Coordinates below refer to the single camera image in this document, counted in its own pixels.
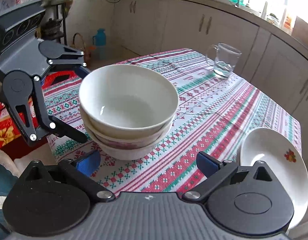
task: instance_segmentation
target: tablecloth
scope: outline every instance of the tablecloth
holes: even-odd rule
[[[106,155],[90,138],[80,144],[67,137],[48,137],[57,162],[98,149],[102,163],[91,178],[116,195],[120,191],[184,193],[206,179],[196,166],[199,151],[220,161],[235,160],[242,139],[255,127],[280,132],[301,152],[297,120],[238,75],[217,77],[205,56],[192,49],[160,52],[121,63],[157,71],[179,93],[180,105],[172,129],[155,149],[139,160],[121,161]],[[49,114],[86,133],[79,113],[80,83],[79,77],[72,77],[44,92]]]

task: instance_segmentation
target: gray gripper base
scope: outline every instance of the gray gripper base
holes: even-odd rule
[[[98,203],[74,229],[51,237],[13,232],[6,240],[242,240],[218,228],[198,204],[176,193],[122,192],[115,201]],[[288,240],[284,234],[269,240]]]

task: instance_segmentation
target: stack of bowls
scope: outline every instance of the stack of bowls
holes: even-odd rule
[[[137,65],[109,65],[87,75],[79,89],[85,129],[108,155],[144,157],[171,129],[178,93],[165,77]]]

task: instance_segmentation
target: bottle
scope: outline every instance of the bottle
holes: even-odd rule
[[[106,45],[105,29],[98,29],[97,34],[93,36],[93,45],[104,46]]]

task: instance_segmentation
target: glass cup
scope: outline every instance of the glass cup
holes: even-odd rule
[[[242,53],[233,48],[230,45],[219,43],[216,45],[209,46],[207,54],[211,49],[216,49],[216,58],[214,60],[214,72],[222,77],[229,77],[237,64],[239,57]]]

